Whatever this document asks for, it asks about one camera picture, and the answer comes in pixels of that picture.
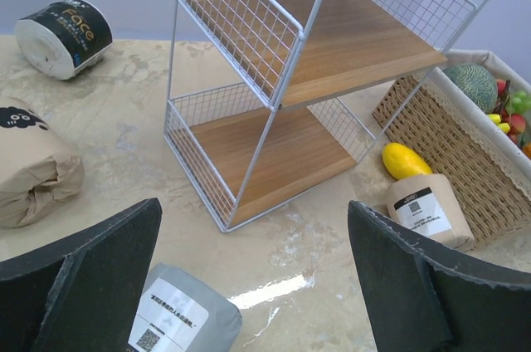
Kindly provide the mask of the brown roll sheep logo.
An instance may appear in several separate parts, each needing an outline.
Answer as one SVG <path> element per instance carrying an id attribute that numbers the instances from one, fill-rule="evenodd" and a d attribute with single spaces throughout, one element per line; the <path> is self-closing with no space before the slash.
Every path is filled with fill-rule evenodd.
<path id="1" fill-rule="evenodd" d="M 80 192 L 81 156 L 26 102 L 1 99 L 1 227 L 25 227 Z"/>

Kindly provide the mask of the grey roll white label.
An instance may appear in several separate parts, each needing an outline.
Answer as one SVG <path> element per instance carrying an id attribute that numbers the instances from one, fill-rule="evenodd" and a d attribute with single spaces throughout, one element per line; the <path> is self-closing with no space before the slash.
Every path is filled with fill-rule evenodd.
<path id="1" fill-rule="evenodd" d="M 228 351 L 242 327 L 236 305 L 187 272 L 148 273 L 126 351 Z"/>

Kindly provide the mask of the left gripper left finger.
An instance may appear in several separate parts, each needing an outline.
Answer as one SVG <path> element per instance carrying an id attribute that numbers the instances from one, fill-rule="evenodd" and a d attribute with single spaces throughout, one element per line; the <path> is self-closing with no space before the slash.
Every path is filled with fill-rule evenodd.
<path id="1" fill-rule="evenodd" d="M 3 351 L 125 351 L 162 221 L 157 198 L 1 263 Z"/>

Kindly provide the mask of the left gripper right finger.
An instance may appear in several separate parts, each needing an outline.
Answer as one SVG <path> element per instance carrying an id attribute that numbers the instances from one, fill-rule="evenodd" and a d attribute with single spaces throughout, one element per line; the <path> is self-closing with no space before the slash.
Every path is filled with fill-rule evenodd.
<path id="1" fill-rule="evenodd" d="M 364 203 L 348 235 L 379 351 L 528 351 L 530 275 L 413 232 Z"/>

